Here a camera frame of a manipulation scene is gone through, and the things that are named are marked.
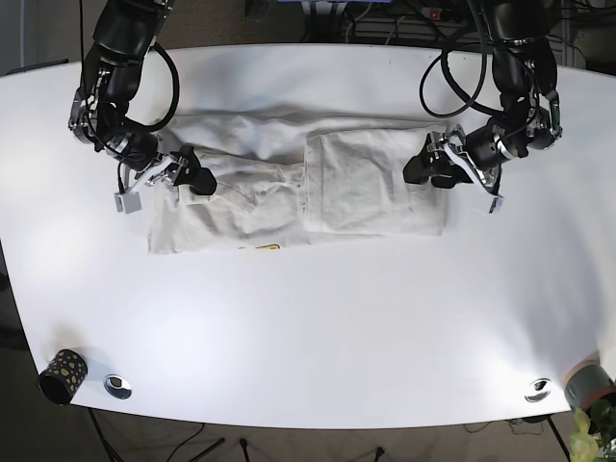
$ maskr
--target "white table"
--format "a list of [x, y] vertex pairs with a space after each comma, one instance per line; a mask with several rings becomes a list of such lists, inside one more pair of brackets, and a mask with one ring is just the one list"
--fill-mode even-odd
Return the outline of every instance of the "white table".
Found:
[[[180, 114], [426, 118], [435, 52], [369, 46], [174, 51]], [[478, 57], [451, 58], [472, 90]], [[502, 211], [450, 195], [445, 235], [154, 257], [145, 211], [118, 214], [116, 163], [66, 129], [79, 66], [0, 79], [0, 239], [38, 370], [74, 348], [74, 403], [170, 419], [306, 428], [460, 424], [567, 409], [527, 385], [599, 348], [616, 372], [616, 80], [560, 69], [564, 138], [507, 164]], [[149, 57], [131, 116], [167, 109]], [[460, 103], [440, 75], [429, 104]], [[480, 100], [498, 107], [488, 78]], [[472, 111], [467, 132], [485, 123]], [[109, 396], [117, 373], [131, 398]]]

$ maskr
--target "metal grommet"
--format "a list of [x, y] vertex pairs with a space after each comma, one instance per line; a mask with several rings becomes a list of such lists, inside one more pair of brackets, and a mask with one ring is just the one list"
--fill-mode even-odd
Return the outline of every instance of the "metal grommet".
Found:
[[539, 402], [552, 392], [552, 383], [547, 378], [539, 378], [528, 385], [524, 398], [528, 402]]
[[107, 393], [117, 399], [128, 399], [133, 394], [131, 384], [119, 375], [107, 375], [104, 385]]

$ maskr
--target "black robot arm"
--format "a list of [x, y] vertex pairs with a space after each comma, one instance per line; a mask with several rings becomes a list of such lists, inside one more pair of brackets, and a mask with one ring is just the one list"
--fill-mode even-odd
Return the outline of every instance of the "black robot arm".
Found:
[[[105, 150], [137, 173], [132, 187], [118, 178], [115, 201], [118, 210], [125, 213], [139, 210], [139, 188], [157, 181], [171, 186], [190, 185], [194, 193], [202, 195], [213, 194], [217, 187], [212, 172], [200, 165], [190, 146], [178, 152], [159, 152], [154, 135], [171, 120], [179, 101], [177, 69], [156, 43], [174, 1], [108, 0], [92, 36], [94, 44], [88, 55], [82, 56], [81, 85], [75, 92], [68, 127], [78, 140], [93, 143], [97, 152]], [[144, 125], [130, 119], [127, 113], [150, 49], [158, 52], [169, 67], [173, 97], [160, 121]]]
[[[493, 196], [493, 212], [501, 199], [502, 164], [528, 156], [529, 148], [550, 147], [561, 137], [556, 61], [547, 39], [550, 28], [543, 8], [537, 0], [484, 0], [480, 4], [481, 20], [493, 49], [492, 74], [502, 110], [473, 102], [471, 108], [490, 116], [484, 127], [468, 135], [459, 126], [447, 133], [430, 134], [422, 152], [404, 168], [406, 183], [430, 180], [443, 189], [475, 183]], [[452, 37], [441, 56], [446, 80], [465, 103], [471, 97], [451, 77], [447, 55], [455, 40], [468, 32], [462, 30]], [[540, 95], [548, 101], [549, 110], [541, 107]]]

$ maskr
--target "black cup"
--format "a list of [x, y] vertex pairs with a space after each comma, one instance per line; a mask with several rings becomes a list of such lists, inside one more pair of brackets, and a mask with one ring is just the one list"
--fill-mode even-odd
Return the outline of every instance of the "black cup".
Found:
[[76, 352], [61, 349], [38, 375], [38, 387], [56, 404], [69, 404], [88, 375], [88, 366]]

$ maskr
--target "white garment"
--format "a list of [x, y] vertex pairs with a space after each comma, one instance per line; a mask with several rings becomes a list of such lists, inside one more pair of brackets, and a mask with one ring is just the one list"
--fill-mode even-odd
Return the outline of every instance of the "white garment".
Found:
[[[177, 116], [160, 134], [163, 149], [194, 145], [201, 164], [217, 178], [218, 189], [208, 197], [194, 195], [185, 186], [175, 189], [158, 184], [149, 251], [178, 253], [208, 247], [292, 246], [366, 238], [304, 229], [306, 139], [353, 129], [426, 125], [362, 117], [299, 121], [243, 115]], [[419, 152], [411, 149], [405, 147], [402, 155], [410, 159]], [[391, 173], [401, 178], [402, 169]]]
[[407, 185], [402, 170], [434, 126], [414, 130], [352, 130], [306, 143], [304, 227], [335, 234], [441, 234], [444, 192]]

